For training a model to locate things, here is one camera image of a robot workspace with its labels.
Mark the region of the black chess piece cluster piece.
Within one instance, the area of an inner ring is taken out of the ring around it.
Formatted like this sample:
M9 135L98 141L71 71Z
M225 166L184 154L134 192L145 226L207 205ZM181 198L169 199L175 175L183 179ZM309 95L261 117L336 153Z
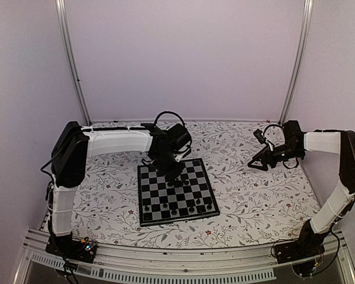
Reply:
M170 179L167 182L168 187L180 188L189 185L189 179Z

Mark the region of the black and grey chessboard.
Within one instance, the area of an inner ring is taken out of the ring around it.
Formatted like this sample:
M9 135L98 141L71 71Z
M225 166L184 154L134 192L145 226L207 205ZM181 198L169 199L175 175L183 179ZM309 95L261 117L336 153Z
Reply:
M189 179L189 185L180 188L168 187L163 176L152 165L143 165L137 168L138 179L138 214L141 227L170 224L176 221L198 220L220 215L220 209L215 199L214 191L209 181L204 162L201 158L184 160L184 169L178 179ZM201 198L202 205L196 200ZM206 201L212 199L212 209L206 209ZM152 211L152 205L159 204L159 211ZM151 221L144 221L144 206L149 205L153 215ZM190 213L189 208L194 207L195 212ZM172 216L171 210L175 208L177 215Z

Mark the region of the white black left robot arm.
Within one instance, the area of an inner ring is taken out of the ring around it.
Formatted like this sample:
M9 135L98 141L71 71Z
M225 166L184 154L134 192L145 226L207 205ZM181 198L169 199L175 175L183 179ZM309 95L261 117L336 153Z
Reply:
M75 193L83 182L86 160L90 157L122 152L146 153L154 166L168 181L183 171L181 159L191 150L192 136L185 125L177 123L167 130L154 123L138 127L83 127L68 122L46 165L51 167L50 234L53 247L64 257L76 252L69 237Z

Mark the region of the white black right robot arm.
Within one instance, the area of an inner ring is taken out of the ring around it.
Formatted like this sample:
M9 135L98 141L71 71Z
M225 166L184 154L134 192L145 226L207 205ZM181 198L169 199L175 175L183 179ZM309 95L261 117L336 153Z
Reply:
M267 162L260 162L260 166L257 169L252 166L252 164L256 160L262 160L262 158L259 157L259 153L262 152L265 147L268 147L269 152L271 153L277 147L286 144L283 124L273 122L268 124L263 121L260 124L256 124L256 128L250 131L250 135L251 141L257 144L258 149L247 158L246 165L248 169L256 170L259 173L271 173L273 170L277 171L279 169L287 171L301 169L305 178L308 179L308 187L313 190L315 200L319 203L319 209L313 216L305 217L301 221L298 227L298 234L301 233L305 223L317 218L318 222L323 222L328 228L339 228L348 242L355 243L355 200L351 211L345 212L342 218L340 217L341 214L336 212L334 204L328 211L330 214L335 213L333 220L326 222L324 215L320 214L321 209L327 204L328 198L333 194L334 190L341 182L339 169L342 156L338 153L313 148L304 150L304 158L300 155L291 155L289 159L285 158L284 160L278 157L277 159L274 159L275 167L271 167Z

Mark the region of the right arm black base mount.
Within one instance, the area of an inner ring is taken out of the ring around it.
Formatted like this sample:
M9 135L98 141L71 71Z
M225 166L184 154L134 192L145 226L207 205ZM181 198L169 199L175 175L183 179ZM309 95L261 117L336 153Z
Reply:
M271 255L279 264L319 256L319 260L311 259L293 265L293 272L297 276L313 276L325 252L323 242L328 234L329 231L322 234L314 233L308 220L302 226L297 240L272 245Z

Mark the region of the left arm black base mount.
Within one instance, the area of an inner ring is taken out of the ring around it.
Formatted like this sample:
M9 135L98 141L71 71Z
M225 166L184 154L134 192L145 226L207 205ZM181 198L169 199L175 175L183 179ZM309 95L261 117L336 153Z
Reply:
M89 237L75 240L72 238L72 233L57 237L51 232L46 245L46 252L68 260L93 263L97 244L95 240L91 240Z

